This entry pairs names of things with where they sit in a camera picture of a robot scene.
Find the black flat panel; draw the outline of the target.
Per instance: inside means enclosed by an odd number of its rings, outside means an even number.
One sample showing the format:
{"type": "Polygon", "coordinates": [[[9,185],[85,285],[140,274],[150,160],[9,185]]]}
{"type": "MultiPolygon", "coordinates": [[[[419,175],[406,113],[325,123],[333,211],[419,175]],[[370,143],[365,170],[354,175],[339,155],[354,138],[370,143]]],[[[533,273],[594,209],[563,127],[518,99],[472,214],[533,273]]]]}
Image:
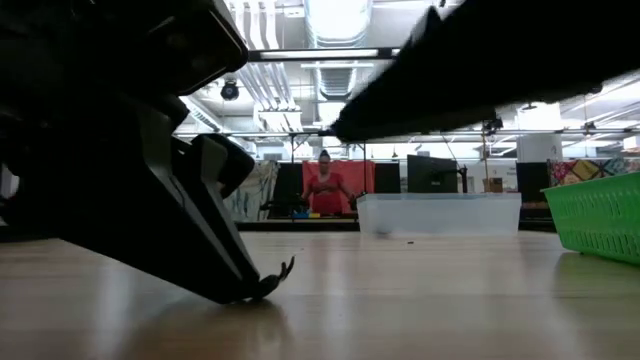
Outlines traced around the black flat panel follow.
{"type": "Polygon", "coordinates": [[[375,164],[374,191],[378,194],[401,192],[400,166],[398,162],[377,162],[375,164]]]}
{"type": "Polygon", "coordinates": [[[271,199],[270,218],[289,218],[303,209],[303,174],[301,163],[279,163],[271,199]]]}

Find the person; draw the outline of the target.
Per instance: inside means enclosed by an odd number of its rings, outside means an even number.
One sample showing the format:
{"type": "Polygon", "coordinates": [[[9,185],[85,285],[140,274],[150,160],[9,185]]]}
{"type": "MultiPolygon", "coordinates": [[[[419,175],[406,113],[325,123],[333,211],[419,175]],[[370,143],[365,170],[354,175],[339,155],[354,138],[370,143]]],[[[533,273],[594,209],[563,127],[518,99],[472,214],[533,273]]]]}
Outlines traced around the person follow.
{"type": "Polygon", "coordinates": [[[342,196],[349,202],[355,198],[354,193],[346,186],[344,177],[331,170],[331,163],[329,153],[322,150],[318,157],[318,173],[307,181],[301,195],[304,202],[312,199],[313,213],[327,217],[343,214],[342,196]]]}

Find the black aluminium table frame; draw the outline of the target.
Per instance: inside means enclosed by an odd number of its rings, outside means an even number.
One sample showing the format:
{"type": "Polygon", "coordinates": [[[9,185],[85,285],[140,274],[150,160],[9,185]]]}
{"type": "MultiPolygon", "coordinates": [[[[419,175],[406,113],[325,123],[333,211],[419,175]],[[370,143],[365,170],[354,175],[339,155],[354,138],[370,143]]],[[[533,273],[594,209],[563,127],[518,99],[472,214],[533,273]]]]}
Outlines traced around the black aluminium table frame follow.
{"type": "MultiPolygon", "coordinates": [[[[237,222],[241,232],[359,232],[359,223],[348,219],[269,220],[237,222]]],[[[552,221],[527,220],[519,223],[520,231],[555,233],[552,221]]]]}

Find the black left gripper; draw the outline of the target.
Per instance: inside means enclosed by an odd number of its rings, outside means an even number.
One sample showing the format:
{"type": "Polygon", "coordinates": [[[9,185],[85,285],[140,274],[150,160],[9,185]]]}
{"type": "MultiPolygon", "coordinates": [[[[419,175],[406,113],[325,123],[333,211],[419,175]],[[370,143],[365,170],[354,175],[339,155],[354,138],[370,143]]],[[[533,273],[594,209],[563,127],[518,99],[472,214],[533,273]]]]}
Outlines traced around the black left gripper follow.
{"type": "Polygon", "coordinates": [[[238,268],[174,174],[176,97],[117,95],[44,111],[0,107],[0,160],[18,178],[0,219],[53,235],[216,303],[238,268]]]}

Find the orange backdrop board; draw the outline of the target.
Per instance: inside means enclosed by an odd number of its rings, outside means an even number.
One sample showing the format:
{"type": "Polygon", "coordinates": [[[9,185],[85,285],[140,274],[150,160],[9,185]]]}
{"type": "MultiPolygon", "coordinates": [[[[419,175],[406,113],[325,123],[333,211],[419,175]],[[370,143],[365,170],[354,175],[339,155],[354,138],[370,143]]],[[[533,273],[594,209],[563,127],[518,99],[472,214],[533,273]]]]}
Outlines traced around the orange backdrop board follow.
{"type": "MultiPolygon", "coordinates": [[[[316,201],[316,187],[319,181],[318,162],[304,161],[302,163],[303,190],[309,195],[308,201],[312,213],[329,215],[338,213],[342,215],[353,213],[351,197],[347,197],[340,189],[327,190],[320,193],[320,205],[316,201]]],[[[335,160],[329,164],[330,184],[340,182],[347,188],[353,197],[363,192],[375,192],[375,164],[372,161],[335,160]]]]}

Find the black plastic spider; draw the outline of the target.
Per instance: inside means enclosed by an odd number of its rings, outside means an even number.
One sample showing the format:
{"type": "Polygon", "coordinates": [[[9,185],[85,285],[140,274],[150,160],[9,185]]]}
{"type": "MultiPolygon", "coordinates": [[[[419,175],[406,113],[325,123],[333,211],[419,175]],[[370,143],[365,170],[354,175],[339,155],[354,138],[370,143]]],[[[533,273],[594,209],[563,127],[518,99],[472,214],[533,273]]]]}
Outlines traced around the black plastic spider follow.
{"type": "Polygon", "coordinates": [[[259,301],[271,294],[279,285],[284,282],[295,265],[295,257],[292,256],[288,262],[282,262],[280,272],[266,276],[260,280],[250,293],[249,298],[252,301],[259,301]]]}

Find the colourful patterned cloth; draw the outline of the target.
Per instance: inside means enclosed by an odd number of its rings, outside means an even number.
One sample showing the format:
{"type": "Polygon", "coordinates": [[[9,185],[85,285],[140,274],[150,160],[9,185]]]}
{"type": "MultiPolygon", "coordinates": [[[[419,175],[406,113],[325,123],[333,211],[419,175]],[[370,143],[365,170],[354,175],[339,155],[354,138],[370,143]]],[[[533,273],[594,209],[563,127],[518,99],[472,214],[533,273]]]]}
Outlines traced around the colourful patterned cloth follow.
{"type": "Polygon", "coordinates": [[[640,158],[574,159],[547,161],[552,187],[640,171],[640,158]]]}

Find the leaf print cloth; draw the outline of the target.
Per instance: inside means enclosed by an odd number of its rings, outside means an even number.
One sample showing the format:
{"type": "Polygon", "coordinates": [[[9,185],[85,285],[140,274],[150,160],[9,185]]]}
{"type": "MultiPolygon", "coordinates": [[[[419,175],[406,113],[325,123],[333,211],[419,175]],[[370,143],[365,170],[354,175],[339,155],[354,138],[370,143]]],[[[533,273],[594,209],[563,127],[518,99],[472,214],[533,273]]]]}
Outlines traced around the leaf print cloth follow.
{"type": "Polygon", "coordinates": [[[244,182],[224,200],[235,222],[261,222],[268,216],[261,210],[272,199],[279,171],[275,161],[259,161],[244,182]]]}

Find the silver ventilation duct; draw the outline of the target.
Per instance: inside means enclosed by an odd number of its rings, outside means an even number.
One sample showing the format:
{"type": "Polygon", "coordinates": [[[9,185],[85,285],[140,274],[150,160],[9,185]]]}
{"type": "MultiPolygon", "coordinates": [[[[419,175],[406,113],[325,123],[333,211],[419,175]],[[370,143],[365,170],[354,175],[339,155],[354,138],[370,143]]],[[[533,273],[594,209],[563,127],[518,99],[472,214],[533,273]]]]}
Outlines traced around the silver ventilation duct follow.
{"type": "MultiPolygon", "coordinates": [[[[303,0],[308,43],[314,49],[360,48],[366,42],[373,0],[303,0]]],[[[327,100],[346,100],[355,86],[355,68],[315,71],[327,100]]]]}

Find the clear plastic bin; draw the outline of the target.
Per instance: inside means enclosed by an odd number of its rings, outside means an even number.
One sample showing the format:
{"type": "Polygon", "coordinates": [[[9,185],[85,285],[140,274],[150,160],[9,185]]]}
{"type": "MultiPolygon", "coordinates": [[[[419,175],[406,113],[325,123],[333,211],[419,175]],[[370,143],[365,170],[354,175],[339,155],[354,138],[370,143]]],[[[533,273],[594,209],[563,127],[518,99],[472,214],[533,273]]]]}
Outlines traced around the clear plastic bin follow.
{"type": "Polygon", "coordinates": [[[513,237],[520,221],[519,193],[367,194],[357,200],[367,235],[513,237]]]}

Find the green plastic basket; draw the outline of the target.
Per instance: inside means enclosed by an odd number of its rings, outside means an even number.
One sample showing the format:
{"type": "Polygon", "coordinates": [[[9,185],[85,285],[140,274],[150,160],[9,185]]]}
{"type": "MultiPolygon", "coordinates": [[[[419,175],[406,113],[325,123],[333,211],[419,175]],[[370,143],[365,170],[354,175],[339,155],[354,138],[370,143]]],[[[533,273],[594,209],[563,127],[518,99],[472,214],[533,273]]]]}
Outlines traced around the green plastic basket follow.
{"type": "Polygon", "coordinates": [[[640,265],[640,172],[542,193],[565,249],[640,265]]]}

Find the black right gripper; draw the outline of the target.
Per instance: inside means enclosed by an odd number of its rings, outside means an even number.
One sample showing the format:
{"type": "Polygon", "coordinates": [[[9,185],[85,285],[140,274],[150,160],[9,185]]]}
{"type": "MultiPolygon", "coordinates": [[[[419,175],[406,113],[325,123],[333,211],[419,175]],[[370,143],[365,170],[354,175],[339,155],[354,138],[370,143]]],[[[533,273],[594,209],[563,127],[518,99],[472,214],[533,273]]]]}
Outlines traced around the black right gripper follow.
{"type": "Polygon", "coordinates": [[[464,0],[398,56],[431,113],[562,98],[640,69],[640,0],[464,0]]]}

